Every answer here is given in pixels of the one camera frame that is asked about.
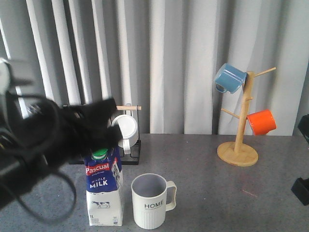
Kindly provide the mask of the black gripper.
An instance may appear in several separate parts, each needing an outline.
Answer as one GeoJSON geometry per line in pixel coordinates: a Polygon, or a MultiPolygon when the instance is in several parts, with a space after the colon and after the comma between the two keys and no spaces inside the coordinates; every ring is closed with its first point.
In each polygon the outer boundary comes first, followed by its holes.
{"type": "MultiPolygon", "coordinates": [[[[107,126],[108,120],[116,111],[114,98],[84,105],[63,105],[58,110],[60,129],[56,140],[44,153],[46,163],[57,169],[65,163],[83,164],[87,148],[82,142],[87,125],[107,126]]],[[[89,146],[93,151],[116,147],[123,136],[118,125],[91,133],[89,146]]]]}

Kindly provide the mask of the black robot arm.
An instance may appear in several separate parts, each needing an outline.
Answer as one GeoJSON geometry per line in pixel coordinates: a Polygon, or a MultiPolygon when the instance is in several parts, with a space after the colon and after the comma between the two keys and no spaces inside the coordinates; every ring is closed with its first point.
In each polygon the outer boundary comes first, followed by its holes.
{"type": "Polygon", "coordinates": [[[116,112],[113,98],[85,105],[57,105],[37,94],[18,95],[19,61],[0,60],[0,205],[28,193],[40,179],[75,156],[117,146],[119,126],[109,125],[116,112]]]}

